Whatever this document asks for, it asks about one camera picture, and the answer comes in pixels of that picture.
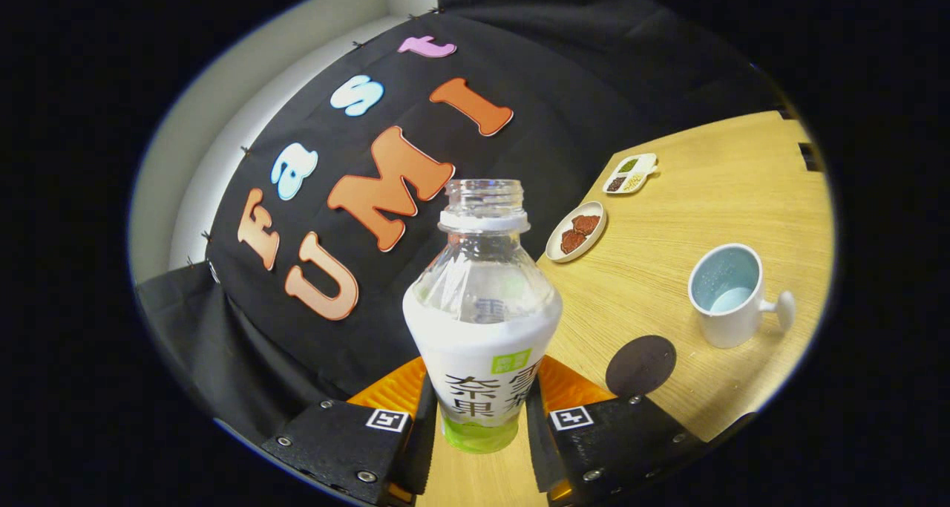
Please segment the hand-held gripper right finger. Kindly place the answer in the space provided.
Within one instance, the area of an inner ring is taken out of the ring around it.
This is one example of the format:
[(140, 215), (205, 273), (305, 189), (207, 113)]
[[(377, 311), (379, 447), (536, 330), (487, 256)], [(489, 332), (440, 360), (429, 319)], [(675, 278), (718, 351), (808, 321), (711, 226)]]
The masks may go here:
[(645, 396), (618, 398), (552, 357), (526, 401), (535, 480), (550, 504), (631, 504), (702, 453), (702, 441)]

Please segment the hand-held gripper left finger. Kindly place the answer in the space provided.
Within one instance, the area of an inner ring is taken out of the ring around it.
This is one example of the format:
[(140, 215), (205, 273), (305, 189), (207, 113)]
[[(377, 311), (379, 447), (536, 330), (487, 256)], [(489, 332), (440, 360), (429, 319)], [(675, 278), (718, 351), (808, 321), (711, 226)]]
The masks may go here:
[(414, 506), (425, 492), (437, 402), (417, 357), (347, 399), (323, 396), (262, 443), (292, 473), (356, 506)]

